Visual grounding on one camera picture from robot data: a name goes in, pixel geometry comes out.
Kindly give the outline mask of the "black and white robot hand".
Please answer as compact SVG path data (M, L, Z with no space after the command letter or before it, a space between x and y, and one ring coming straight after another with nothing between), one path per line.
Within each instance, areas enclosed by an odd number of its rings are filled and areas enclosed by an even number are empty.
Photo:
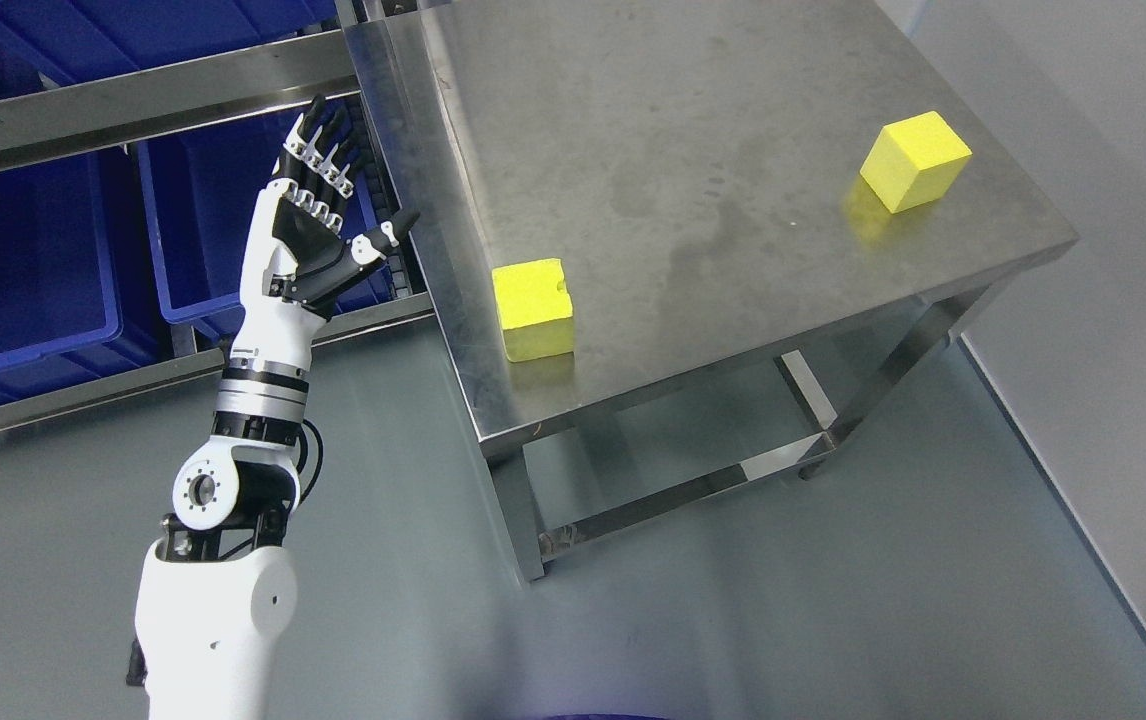
M362 232L346 229L355 196L358 136L342 109L313 97L291 123L270 178L257 193L240 271L240 331L227 355L238 371L303 378L314 337L337 299L408 243L416 210Z

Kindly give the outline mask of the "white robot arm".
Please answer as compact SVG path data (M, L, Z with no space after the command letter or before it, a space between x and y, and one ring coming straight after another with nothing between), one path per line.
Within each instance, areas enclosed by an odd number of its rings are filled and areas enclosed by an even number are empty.
M298 603L285 548L311 495L311 342L234 345L206 443L176 469L140 574L128 684L152 719L262 719Z

